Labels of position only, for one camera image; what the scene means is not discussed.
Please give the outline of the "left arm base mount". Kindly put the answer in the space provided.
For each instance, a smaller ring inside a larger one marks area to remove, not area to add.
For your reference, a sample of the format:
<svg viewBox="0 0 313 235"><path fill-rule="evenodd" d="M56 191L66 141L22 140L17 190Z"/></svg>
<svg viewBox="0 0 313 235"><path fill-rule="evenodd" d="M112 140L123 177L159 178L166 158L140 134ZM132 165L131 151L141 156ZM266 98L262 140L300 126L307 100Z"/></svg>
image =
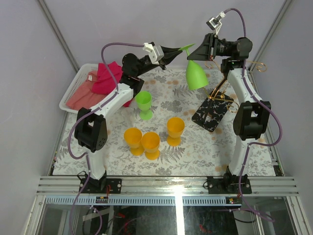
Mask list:
<svg viewBox="0 0 313 235"><path fill-rule="evenodd" d="M88 174L85 171L82 171L83 175L77 175L77 178L80 180L79 191L82 193L88 194L120 194L122 189L122 179L120 178L108 178L105 173L99 180L89 178L86 186L85 182L87 180Z"/></svg>

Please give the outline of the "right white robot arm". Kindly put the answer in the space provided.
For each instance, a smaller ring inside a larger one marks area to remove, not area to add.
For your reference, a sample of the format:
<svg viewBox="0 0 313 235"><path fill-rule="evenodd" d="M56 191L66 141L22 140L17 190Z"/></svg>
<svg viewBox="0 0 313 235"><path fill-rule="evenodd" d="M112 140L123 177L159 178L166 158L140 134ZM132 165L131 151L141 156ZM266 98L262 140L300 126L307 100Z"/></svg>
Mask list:
<svg viewBox="0 0 313 235"><path fill-rule="evenodd" d="M245 164L248 162L248 145L260 138L267 129L271 104L263 101L256 94L252 85L248 84L245 71L246 58L252 50L252 41L241 37L236 41L220 40L214 33L205 35L202 44L187 57L188 60L212 61L216 56L223 56L221 72L223 80L202 103L192 121L209 132L218 126L233 100L217 98L219 88L225 83L234 89L239 101L239 108L233 120L236 145L233 157L224 174L223 188L234 193L241 186L239 177L245 175Z"/></svg>

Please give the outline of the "gold wine glass rack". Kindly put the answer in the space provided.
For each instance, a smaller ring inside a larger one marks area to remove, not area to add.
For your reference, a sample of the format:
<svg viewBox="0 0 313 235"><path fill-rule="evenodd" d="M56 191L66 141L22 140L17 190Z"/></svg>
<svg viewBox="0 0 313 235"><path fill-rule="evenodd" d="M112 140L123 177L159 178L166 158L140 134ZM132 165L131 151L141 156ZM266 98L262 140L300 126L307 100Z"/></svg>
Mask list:
<svg viewBox="0 0 313 235"><path fill-rule="evenodd" d="M220 92L220 89L227 82L227 79L223 75L223 79L214 88L214 90L209 93L208 90L203 87L203 90L207 96L204 103L199 107L199 110L203 112L200 114L199 118L193 119L198 125L209 125L209 131L214 131L218 123L222 120L227 111L231 113L237 113L239 109L239 104L234 101L233 98L225 95L227 87Z"/></svg>

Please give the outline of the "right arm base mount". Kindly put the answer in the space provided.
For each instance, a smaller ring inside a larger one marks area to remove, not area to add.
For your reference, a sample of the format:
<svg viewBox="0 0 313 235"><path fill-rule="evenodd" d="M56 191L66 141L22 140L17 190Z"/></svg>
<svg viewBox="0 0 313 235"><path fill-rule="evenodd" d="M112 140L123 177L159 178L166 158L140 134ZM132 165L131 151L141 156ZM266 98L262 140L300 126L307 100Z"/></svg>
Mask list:
<svg viewBox="0 0 313 235"><path fill-rule="evenodd" d="M207 186L209 194L238 194L239 186L243 194L252 194L250 180L245 174L239 183L239 176L231 175L229 172L225 173L222 178L214 178L207 176Z"/></svg>

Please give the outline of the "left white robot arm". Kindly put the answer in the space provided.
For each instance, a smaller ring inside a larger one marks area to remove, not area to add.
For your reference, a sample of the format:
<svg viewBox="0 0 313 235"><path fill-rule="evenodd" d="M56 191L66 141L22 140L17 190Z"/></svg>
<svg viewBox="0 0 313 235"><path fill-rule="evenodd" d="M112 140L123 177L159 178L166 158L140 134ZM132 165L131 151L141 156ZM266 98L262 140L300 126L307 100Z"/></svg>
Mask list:
<svg viewBox="0 0 313 235"><path fill-rule="evenodd" d="M102 178L106 169L99 154L108 139L107 119L141 91L144 81L139 76L157 67L165 70L166 66L182 53L179 48L163 47L153 42L136 47L142 48L147 55L142 58L132 53L124 55L121 79L113 79L113 91L91 108L81 108L69 134L69 137L75 137L85 150L78 158L86 158L87 176L92 178L90 187L96 193L104 192L107 187L107 181Z"/></svg>

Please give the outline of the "green plastic wine glass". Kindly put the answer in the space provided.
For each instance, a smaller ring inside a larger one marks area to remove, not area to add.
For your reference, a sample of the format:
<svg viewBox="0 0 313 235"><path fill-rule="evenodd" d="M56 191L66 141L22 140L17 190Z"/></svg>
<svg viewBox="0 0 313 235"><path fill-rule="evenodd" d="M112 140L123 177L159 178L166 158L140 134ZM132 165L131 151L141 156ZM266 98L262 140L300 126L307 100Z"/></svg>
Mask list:
<svg viewBox="0 0 313 235"><path fill-rule="evenodd" d="M185 73L189 90L204 88L209 84L203 68L193 60L188 59L188 65Z"/></svg>

